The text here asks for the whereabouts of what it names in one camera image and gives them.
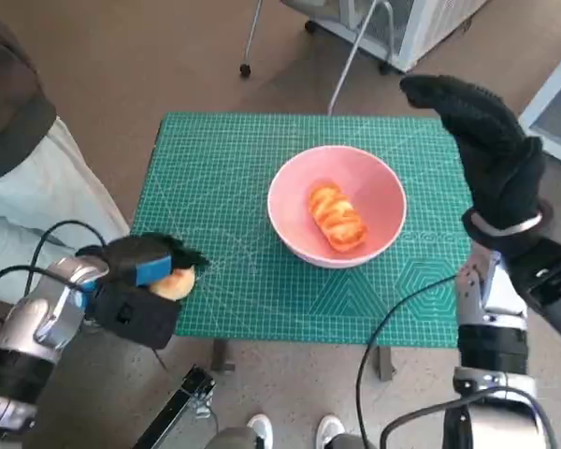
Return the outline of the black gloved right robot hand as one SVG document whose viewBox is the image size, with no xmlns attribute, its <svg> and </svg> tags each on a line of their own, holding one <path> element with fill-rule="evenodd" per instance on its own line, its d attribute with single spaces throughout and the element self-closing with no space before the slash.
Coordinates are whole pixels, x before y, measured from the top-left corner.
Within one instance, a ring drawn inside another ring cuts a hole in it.
<svg viewBox="0 0 561 449">
<path fill-rule="evenodd" d="M 545 162 L 539 138 L 489 90 L 446 75 L 409 75 L 399 82 L 415 109 L 432 109 L 452 135 L 473 209 L 503 231 L 539 214 Z"/>
</svg>

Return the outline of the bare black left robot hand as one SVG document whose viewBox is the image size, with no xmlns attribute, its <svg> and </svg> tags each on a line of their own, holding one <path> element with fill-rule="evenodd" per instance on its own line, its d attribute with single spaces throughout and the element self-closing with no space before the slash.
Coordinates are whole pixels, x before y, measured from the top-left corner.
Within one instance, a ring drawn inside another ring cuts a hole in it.
<svg viewBox="0 0 561 449">
<path fill-rule="evenodd" d="M 159 282 L 175 269 L 203 267 L 208 259 L 182 240 L 162 233 L 131 235 L 113 240 L 101 253 L 108 276 L 133 286 Z"/>
</svg>

